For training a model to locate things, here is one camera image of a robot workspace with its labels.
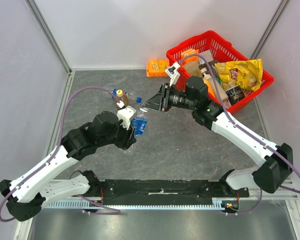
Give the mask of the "white blue bottle cap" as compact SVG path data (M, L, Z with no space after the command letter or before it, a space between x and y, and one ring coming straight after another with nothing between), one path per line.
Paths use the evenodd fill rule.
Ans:
M147 112L148 112L148 109L145 108L145 107L141 107L141 108L140 108L140 111L142 111L142 112L144 112L144 113L147 113Z

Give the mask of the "blue Pocari Sweat bottle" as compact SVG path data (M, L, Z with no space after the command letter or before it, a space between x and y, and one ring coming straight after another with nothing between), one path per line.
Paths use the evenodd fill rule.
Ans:
M140 136L144 133L148 119L144 114L137 115L132 121L131 125L134 127L134 135Z

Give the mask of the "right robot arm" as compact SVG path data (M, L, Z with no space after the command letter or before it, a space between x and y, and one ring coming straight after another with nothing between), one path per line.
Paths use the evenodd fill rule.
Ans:
M235 120L220 104L209 99L208 86L200 77L188 78L185 90L163 83L141 106L158 112L167 112L172 107L191 110L199 125L225 137L255 162L254 167L229 170L222 177L219 191L225 197L243 188L260 188L273 194L293 171L292 148L286 143L277 145Z

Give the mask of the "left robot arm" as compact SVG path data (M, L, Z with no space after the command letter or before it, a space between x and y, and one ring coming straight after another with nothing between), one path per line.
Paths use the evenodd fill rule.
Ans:
M41 162L15 180L0 182L6 206L12 218L20 222L29 220L49 204L76 195L96 196L100 180L91 170L65 182L51 184L58 174L93 155L98 148L115 145L126 150L136 142L131 120L137 112L126 107L117 113L103 111L87 122L70 130Z

